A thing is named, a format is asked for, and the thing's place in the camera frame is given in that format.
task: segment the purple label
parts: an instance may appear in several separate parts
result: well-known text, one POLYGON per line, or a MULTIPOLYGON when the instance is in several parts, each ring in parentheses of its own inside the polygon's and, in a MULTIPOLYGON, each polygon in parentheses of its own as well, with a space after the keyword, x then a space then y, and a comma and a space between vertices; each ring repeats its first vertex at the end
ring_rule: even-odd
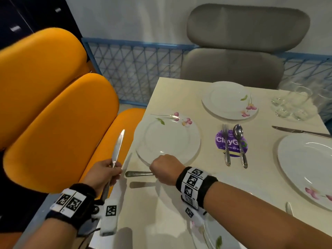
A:
MULTIPOLYGON (((239 149, 239 144, 237 142, 237 139, 235 139, 233 135, 233 130, 228 130, 228 148, 229 148, 229 154, 230 156, 233 157, 238 157, 240 156, 240 149, 239 149)), ((215 136, 215 143, 218 148, 225 150, 225 139, 222 138, 222 131, 220 131, 216 136, 215 136)), ((247 140, 242 137, 241 139, 241 144, 243 151, 247 153, 248 150, 248 144, 247 140)))

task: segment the blue lattice fence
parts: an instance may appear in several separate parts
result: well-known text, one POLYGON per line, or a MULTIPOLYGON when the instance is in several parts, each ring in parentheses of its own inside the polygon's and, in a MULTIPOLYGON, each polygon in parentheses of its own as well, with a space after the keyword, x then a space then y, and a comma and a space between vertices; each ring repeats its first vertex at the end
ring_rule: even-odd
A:
MULTIPOLYGON (((124 40, 82 38, 96 71, 113 85, 120 102, 146 106, 159 77, 179 78, 183 57, 195 45, 156 44, 124 40)), ((332 59, 326 55, 284 52, 287 76, 324 80, 332 91, 332 59)), ((332 118, 332 104, 321 113, 323 121, 332 118)))

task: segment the orange chair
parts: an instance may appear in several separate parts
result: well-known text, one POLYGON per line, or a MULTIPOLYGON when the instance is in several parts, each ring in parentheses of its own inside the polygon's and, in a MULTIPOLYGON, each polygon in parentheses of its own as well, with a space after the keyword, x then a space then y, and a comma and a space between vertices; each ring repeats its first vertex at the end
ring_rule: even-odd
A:
POLYGON ((12 181, 61 192, 112 156, 122 129, 124 162, 145 110, 118 115, 111 84, 88 71, 83 46, 63 29, 39 31, 0 52, 0 147, 12 181))

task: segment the silver fork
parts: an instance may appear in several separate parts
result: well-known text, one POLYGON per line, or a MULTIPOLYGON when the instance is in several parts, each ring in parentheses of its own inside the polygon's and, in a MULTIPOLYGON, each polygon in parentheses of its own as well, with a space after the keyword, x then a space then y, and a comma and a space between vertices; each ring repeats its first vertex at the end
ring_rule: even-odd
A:
POLYGON ((226 165, 230 166, 230 155, 229 155, 229 148, 228 148, 228 125, 222 124, 222 137, 225 140, 225 161, 226 165))

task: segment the gray chair backrest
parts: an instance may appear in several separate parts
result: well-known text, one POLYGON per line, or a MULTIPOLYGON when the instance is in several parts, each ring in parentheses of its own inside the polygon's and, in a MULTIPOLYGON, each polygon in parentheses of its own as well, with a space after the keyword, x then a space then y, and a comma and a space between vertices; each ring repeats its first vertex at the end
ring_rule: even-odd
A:
POLYGON ((197 48, 185 56, 180 78, 276 89, 283 74, 281 59, 268 53, 197 48))
POLYGON ((284 65, 269 53, 298 45, 309 26, 309 16, 292 8, 198 6, 189 15, 187 35, 208 48, 194 49, 185 56, 180 78, 276 89, 284 65))
POLYGON ((274 53, 297 46, 309 26, 309 16, 293 8, 208 3, 190 13, 187 36, 202 47, 274 53))

